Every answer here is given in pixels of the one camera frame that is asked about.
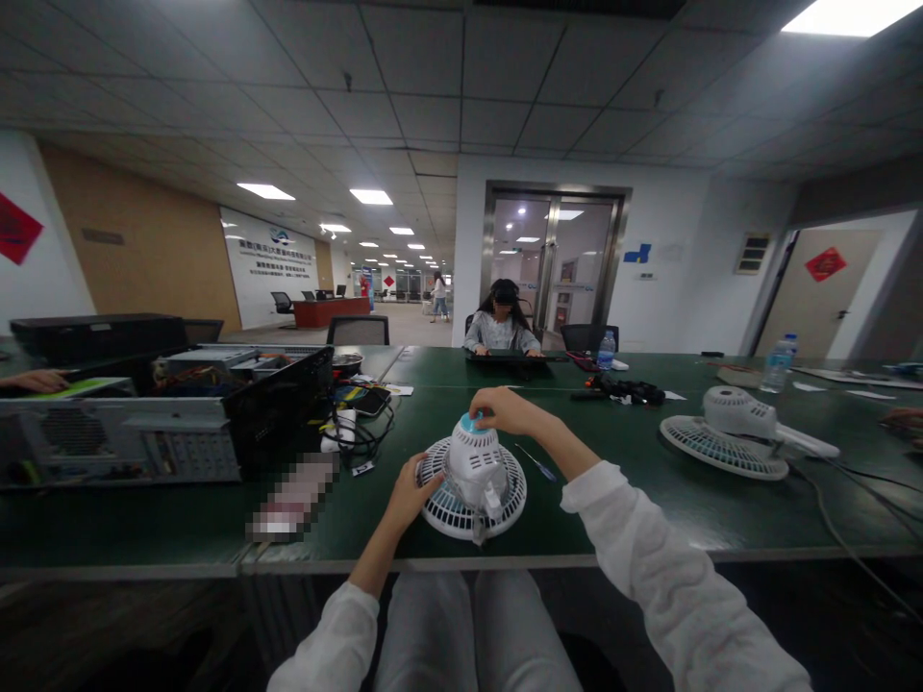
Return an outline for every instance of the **leg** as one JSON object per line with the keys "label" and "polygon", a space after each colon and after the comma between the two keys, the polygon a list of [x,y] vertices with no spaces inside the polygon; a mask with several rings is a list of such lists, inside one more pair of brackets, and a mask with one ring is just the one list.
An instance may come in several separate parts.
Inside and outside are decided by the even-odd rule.
{"label": "leg", "polygon": [[474,621],[483,692],[581,689],[538,587],[525,570],[478,575]]}
{"label": "leg", "polygon": [[398,578],[374,689],[478,689],[471,598],[460,572],[405,572]]}

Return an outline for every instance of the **desk fan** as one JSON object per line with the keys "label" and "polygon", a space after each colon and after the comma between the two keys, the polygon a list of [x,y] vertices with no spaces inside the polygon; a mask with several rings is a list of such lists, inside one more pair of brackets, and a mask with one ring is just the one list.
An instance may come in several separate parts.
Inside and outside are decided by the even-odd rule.
{"label": "desk fan", "polygon": [[439,472],[445,481],[423,507],[437,531],[476,545],[513,525],[526,505],[526,477],[495,430],[478,430],[466,413],[450,437],[440,439],[417,464],[421,487]]}
{"label": "desk fan", "polygon": [[785,447],[815,457],[839,456],[833,445],[780,425],[776,409],[738,387],[712,387],[702,406],[705,417],[664,418],[661,433],[687,454],[725,471],[780,481],[788,475],[788,463],[782,456]]}

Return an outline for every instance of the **water bottle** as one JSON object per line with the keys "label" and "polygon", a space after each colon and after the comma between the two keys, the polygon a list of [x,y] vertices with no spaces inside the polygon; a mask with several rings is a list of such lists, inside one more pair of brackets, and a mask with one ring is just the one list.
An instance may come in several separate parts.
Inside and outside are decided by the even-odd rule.
{"label": "water bottle", "polygon": [[615,337],[612,330],[606,331],[606,337],[599,343],[599,355],[596,364],[600,370],[610,370],[612,361],[615,360]]}
{"label": "water bottle", "polygon": [[776,342],[772,351],[766,357],[766,369],[762,371],[761,391],[778,394],[786,386],[786,377],[791,362],[798,353],[796,334],[786,334],[784,339]]}

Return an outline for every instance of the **red diamond sign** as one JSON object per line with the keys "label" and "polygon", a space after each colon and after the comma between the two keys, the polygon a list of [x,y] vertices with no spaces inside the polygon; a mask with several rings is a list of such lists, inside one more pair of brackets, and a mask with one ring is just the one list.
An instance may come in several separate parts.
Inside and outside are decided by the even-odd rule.
{"label": "red diamond sign", "polygon": [[805,262],[808,267],[808,273],[814,277],[818,283],[827,281],[840,269],[846,267],[846,260],[836,250],[835,247],[829,247],[814,259]]}
{"label": "red diamond sign", "polygon": [[22,264],[42,225],[0,193],[0,255]]}

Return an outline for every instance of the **red desk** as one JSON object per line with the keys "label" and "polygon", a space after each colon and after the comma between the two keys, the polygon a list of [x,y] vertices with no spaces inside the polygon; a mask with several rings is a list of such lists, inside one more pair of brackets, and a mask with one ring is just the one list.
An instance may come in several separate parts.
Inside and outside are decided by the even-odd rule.
{"label": "red desk", "polygon": [[326,301],[295,301],[295,326],[298,329],[321,329],[330,326],[330,318],[342,314],[368,314],[368,298],[334,298]]}

